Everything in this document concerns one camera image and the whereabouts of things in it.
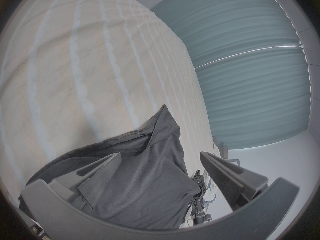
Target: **black garment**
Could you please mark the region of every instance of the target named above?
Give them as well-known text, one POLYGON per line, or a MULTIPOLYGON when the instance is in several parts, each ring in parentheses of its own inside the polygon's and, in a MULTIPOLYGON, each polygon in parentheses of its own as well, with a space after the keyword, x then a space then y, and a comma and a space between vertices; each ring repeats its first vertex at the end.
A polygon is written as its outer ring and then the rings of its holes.
MULTIPOLYGON (((201 192, 187 175, 179 137, 180 127, 163 105, 142 129, 70 151, 35 173, 28 184, 36 179, 49 183, 121 152, 122 162, 97 205, 82 210, 128 227, 175 229, 184 222, 193 197, 201 192)), ((20 209, 30 214, 21 196, 19 199, 20 209)))

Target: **teal curtain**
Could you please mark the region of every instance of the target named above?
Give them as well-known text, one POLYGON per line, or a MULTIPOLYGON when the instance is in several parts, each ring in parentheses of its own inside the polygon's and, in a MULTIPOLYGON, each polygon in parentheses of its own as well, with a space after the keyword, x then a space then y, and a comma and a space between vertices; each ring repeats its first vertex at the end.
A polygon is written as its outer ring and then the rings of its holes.
POLYGON ((218 143, 250 148, 307 130, 308 66, 275 0, 164 0, 151 10, 186 45, 218 143))

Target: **beige fabric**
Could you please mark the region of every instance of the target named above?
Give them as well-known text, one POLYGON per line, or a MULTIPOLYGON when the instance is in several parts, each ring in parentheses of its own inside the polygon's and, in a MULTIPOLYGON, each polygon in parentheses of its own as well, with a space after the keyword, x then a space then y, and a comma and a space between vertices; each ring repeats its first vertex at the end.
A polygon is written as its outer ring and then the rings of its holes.
POLYGON ((0 43, 0 176, 17 199, 62 154, 140 128, 163 104, 189 175, 214 152, 182 41, 135 0, 29 0, 0 43))

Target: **bed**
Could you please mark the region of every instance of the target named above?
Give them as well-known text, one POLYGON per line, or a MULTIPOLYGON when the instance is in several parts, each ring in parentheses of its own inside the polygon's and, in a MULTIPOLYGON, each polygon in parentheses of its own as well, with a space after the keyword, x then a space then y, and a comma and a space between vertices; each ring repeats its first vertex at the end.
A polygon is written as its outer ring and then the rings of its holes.
POLYGON ((139 129, 163 104, 190 176, 200 151, 218 151, 185 45, 135 0, 28 0, 0 63, 0 176, 16 202, 50 161, 139 129))

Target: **curtain fold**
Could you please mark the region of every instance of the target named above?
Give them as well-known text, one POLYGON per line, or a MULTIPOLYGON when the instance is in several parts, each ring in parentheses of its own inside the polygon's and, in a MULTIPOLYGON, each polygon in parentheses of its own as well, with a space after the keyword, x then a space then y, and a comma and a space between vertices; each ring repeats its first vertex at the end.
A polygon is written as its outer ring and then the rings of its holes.
POLYGON ((186 45, 218 143, 256 147, 307 130, 308 66, 275 0, 164 0, 151 10, 186 45))

